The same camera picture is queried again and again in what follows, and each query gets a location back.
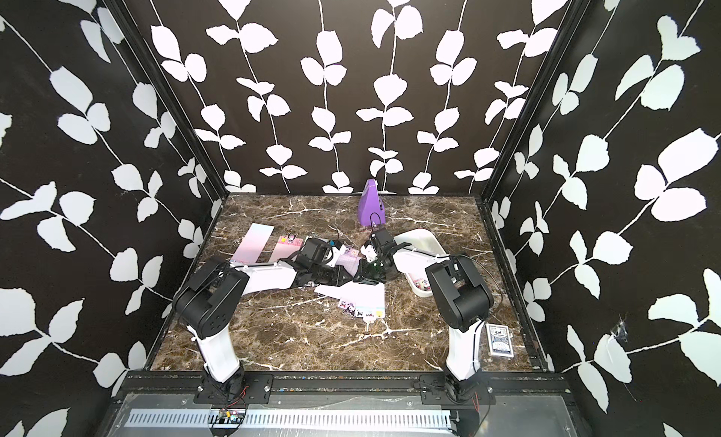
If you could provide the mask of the lilac checked sticker sheet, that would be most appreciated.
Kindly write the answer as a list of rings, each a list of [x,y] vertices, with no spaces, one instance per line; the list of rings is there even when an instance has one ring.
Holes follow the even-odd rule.
[[[337,266],[343,266],[347,273],[354,277],[358,273],[362,254],[358,249],[345,248],[344,252],[336,260]]]

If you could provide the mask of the white rainbow sticker sheet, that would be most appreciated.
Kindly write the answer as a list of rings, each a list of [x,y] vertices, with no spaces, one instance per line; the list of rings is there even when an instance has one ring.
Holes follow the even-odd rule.
[[[367,324],[386,316],[385,285],[374,285],[349,282],[340,287],[320,285],[315,292],[335,298],[339,301],[338,307],[347,311],[355,318],[362,318]]]

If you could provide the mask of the cream pink sticker sheet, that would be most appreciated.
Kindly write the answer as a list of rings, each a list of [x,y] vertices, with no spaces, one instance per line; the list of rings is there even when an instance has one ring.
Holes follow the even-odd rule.
[[[411,287],[418,294],[427,295],[431,294],[431,287],[426,275],[422,274],[407,274],[407,280],[410,282]]]

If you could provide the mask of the white plastic storage box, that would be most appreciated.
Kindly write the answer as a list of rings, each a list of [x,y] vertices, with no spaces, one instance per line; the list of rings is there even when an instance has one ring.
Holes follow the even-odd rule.
[[[407,279],[407,274],[426,275],[425,269],[435,263],[443,262],[449,254],[441,246],[436,236],[424,228],[416,228],[394,237],[401,249],[394,254],[394,264],[397,271]],[[420,298],[429,298],[431,294],[422,295],[411,290]]]

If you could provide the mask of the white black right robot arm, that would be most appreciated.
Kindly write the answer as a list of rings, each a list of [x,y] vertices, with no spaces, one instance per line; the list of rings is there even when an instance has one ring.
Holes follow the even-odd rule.
[[[465,254],[431,254],[410,243],[362,260],[356,282],[376,284],[392,272],[411,274],[424,270],[437,310],[449,328],[446,371],[458,382],[469,381],[481,371],[480,333],[494,305],[494,298],[473,259]]]

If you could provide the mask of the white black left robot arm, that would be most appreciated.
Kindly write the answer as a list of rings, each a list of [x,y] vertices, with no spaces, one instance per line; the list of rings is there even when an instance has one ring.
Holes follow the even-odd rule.
[[[212,258],[198,269],[173,299],[173,309],[200,349],[210,379],[226,384],[242,375],[229,325],[245,292],[285,290],[307,285],[340,287],[353,276],[342,265],[306,264],[289,259],[233,265]]]

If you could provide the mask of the purple plastic object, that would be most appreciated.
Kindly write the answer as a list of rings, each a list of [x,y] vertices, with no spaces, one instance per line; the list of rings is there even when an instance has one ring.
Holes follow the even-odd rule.
[[[357,213],[359,224],[364,227],[376,227],[386,224],[385,206],[379,196],[377,181],[369,179],[366,181]]]

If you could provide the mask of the blue playing card deck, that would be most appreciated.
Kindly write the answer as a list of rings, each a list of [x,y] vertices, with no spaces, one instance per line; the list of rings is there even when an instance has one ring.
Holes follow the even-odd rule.
[[[489,353],[493,357],[514,357],[514,345],[510,329],[506,325],[486,324]]]

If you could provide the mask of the small electronics board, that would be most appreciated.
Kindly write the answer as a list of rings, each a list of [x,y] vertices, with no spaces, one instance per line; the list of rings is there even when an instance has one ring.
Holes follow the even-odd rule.
[[[246,412],[240,409],[220,409],[210,415],[208,423],[212,428],[230,429],[243,424]]]

